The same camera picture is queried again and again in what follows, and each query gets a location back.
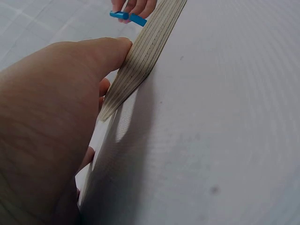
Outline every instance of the blue connector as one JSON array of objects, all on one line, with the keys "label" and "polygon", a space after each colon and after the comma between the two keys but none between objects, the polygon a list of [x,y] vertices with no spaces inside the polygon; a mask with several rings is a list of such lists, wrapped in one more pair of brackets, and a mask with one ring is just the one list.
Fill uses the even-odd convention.
[{"label": "blue connector", "polygon": [[147,20],[145,20],[145,19],[141,18],[140,16],[133,14],[133,13],[130,16],[130,20],[132,22],[135,22],[135,23],[141,25],[142,27],[145,26],[145,24],[147,22]]},{"label": "blue connector", "polygon": [[110,16],[112,17],[116,17],[116,18],[119,18],[119,19],[123,19],[123,20],[128,20],[129,18],[129,14],[128,13],[125,13],[125,12],[113,12],[111,11],[109,13]]},{"label": "blue connector", "polygon": [[132,22],[135,22],[139,25],[141,25],[142,27],[145,26],[147,20],[141,18],[140,16],[136,15],[136,14],[131,14],[130,17],[129,17],[129,13],[126,13],[126,12],[113,12],[113,11],[110,11],[109,13],[110,16],[112,17],[116,17],[116,18],[119,18],[119,19],[123,19],[123,20],[131,20]]}]

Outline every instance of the skin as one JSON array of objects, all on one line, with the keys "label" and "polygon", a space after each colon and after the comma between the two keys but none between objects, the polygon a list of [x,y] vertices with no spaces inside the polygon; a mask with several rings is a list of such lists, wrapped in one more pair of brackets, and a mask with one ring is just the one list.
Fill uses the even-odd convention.
[{"label": "skin", "polygon": [[[112,10],[114,12],[121,11],[126,0],[112,0]],[[147,18],[155,9],[157,0],[128,0],[124,12],[134,13],[142,18]],[[128,23],[129,20],[119,19],[120,22]]]},{"label": "skin", "polygon": [[0,72],[0,224],[79,223],[75,175],[131,44],[55,43]]}]

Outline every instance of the dark spot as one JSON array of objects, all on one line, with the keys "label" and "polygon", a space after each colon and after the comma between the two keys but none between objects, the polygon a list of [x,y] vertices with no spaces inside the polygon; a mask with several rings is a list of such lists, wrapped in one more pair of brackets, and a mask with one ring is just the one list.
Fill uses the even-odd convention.
[{"label": "dark spot", "polygon": [[214,185],[210,188],[210,192],[213,194],[213,195],[217,195],[219,194],[220,192],[220,187],[218,185]]},{"label": "dark spot", "polygon": [[203,222],[204,220],[206,220],[206,216],[205,215],[200,215],[199,220]]},{"label": "dark spot", "polygon": [[195,139],[196,139],[196,140],[200,140],[200,134],[196,134],[196,135],[195,135]]}]

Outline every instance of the white table surface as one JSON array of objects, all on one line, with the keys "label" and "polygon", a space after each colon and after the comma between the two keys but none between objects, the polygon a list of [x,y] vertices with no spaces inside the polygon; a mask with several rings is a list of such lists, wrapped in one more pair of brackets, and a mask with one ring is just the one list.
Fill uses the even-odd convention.
[{"label": "white table surface", "polygon": [[109,127],[85,224],[300,224],[300,1],[187,0]]}]

